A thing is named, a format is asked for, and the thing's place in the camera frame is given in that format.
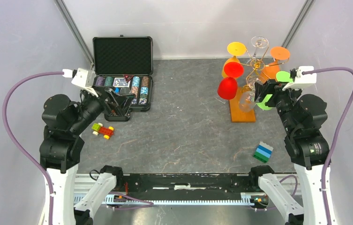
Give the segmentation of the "clear wine glass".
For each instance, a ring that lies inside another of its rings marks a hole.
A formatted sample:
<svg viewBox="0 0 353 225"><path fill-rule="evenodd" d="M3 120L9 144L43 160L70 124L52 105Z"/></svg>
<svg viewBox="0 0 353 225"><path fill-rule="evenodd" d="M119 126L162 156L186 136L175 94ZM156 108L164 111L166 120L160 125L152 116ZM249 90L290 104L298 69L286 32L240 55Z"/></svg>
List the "clear wine glass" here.
<svg viewBox="0 0 353 225"><path fill-rule="evenodd" d="M249 76L247 84L243 86L239 100L239 108L242 112L248 113L255 107L255 84L263 84L258 76Z"/></svg>

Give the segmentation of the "red wine glass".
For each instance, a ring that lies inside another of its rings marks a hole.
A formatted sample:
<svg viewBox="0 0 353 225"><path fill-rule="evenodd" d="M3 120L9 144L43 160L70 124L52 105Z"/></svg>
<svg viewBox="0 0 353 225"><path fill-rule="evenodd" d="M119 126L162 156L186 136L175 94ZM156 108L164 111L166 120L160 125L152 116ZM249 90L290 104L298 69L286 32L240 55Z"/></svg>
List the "red wine glass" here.
<svg viewBox="0 0 353 225"><path fill-rule="evenodd" d="M228 62L223 67L225 77L218 86L217 93L219 97L225 100L231 100L236 96L238 90L237 78L244 73L244 67L239 62Z"/></svg>

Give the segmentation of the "yellow wine glass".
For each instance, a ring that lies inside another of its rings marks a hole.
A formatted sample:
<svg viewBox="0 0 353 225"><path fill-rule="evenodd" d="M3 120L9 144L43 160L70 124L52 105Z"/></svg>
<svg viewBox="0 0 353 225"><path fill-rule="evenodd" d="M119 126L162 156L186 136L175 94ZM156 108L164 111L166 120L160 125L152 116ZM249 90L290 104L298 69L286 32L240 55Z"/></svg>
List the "yellow wine glass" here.
<svg viewBox="0 0 353 225"><path fill-rule="evenodd" d="M246 46L241 42L231 42L227 46L227 51L231 54L231 58L227 59L222 68L222 77L239 78L244 73L243 64L238 59L246 52Z"/></svg>

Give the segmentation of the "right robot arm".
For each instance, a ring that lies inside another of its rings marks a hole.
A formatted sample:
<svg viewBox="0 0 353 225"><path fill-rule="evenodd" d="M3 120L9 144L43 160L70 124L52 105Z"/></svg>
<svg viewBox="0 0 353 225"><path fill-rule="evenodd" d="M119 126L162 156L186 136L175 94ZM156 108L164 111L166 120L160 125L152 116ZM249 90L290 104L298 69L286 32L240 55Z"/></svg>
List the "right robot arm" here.
<svg viewBox="0 0 353 225"><path fill-rule="evenodd" d="M274 107L286 136L285 149L300 179L303 204L281 187L268 165L249 172L248 185L263 191L274 203L287 225L336 224L329 189L330 147L320 132L327 120L327 104L313 94L287 88L286 83L268 80L255 83L255 101Z"/></svg>

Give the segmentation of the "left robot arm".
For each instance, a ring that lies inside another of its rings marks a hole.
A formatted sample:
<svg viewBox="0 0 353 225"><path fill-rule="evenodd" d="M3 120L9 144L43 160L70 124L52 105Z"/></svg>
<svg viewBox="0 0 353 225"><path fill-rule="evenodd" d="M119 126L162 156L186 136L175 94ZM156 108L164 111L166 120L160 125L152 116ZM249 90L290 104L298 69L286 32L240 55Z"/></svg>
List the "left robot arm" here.
<svg viewBox="0 0 353 225"><path fill-rule="evenodd" d="M74 203L75 178L84 146L81 133L101 114L106 120L130 119L130 105L135 95L129 88L97 87L95 94L82 90L81 102L57 94L46 100L42 120L44 139L40 145L40 165L49 179L49 209L45 214L48 225L91 225L94 216L109 192L125 185L123 170L105 165L86 196Z"/></svg>

